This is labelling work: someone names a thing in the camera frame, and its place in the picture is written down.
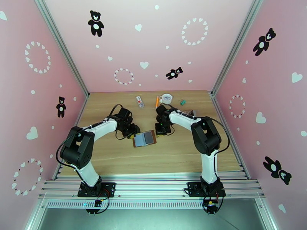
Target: orange pen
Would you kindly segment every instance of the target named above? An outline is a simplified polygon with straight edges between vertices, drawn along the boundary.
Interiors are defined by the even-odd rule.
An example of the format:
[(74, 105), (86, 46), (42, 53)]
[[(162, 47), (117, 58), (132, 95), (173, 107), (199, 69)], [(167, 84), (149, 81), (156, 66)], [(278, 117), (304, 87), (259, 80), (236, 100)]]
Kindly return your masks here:
[(158, 108), (158, 103), (159, 103), (159, 96), (157, 96), (157, 100), (156, 100), (156, 108)]

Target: pink backdrop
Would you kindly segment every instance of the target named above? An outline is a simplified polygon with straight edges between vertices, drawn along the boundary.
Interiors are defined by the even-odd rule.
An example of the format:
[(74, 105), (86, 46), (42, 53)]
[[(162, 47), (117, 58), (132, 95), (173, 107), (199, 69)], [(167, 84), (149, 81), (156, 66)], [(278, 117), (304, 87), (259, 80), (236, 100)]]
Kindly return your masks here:
[[(284, 230), (306, 229), (307, 223), (306, 6), (307, 0), (265, 0), (217, 95), (248, 171)], [(269, 28), (276, 37), (255, 56)], [(265, 156), (291, 173), (289, 185), (271, 176)]]
[[(0, 229), (16, 230), (24, 229), (44, 180), (52, 178), (55, 151), (85, 95), (33, 0), (0, 0), (0, 32)], [(57, 116), (59, 96), (64, 118)]]
[(45, 1), (89, 91), (115, 92), (211, 90), (253, 0)]

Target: black teddy bear sticker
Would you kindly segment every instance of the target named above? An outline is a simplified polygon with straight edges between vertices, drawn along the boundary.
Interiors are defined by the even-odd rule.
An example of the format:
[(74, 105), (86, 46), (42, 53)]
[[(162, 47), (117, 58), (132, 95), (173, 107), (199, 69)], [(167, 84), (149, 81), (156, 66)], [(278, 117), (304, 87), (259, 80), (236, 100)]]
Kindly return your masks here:
[(57, 104), (56, 108), (58, 109), (58, 117), (64, 117), (66, 105), (64, 104), (64, 97), (59, 97), (59, 103)]
[(90, 11), (92, 19), (89, 20), (88, 24), (92, 27), (92, 34), (95, 36), (97, 33), (97, 36), (102, 35), (102, 28), (104, 28), (103, 23), (100, 21), (100, 13), (96, 11)]
[(167, 73), (165, 76), (167, 77), (167, 79), (177, 78), (178, 74), (180, 74), (182, 72), (183, 72), (183, 70), (181, 69), (181, 67), (178, 67), (177, 70), (171, 69), (170, 73)]
[(263, 50), (267, 51), (270, 45), (270, 40), (276, 37), (276, 33), (272, 28), (269, 29), (268, 33), (265, 36), (261, 36), (258, 40), (259, 42), (255, 45), (253, 51), (256, 52), (256, 56), (260, 55)]
[(265, 157), (266, 162), (263, 162), (264, 167), (271, 172), (271, 176), (274, 178), (281, 178), (282, 181), (289, 185), (292, 175), (281, 169), (281, 164), (278, 160), (275, 162), (270, 157)]

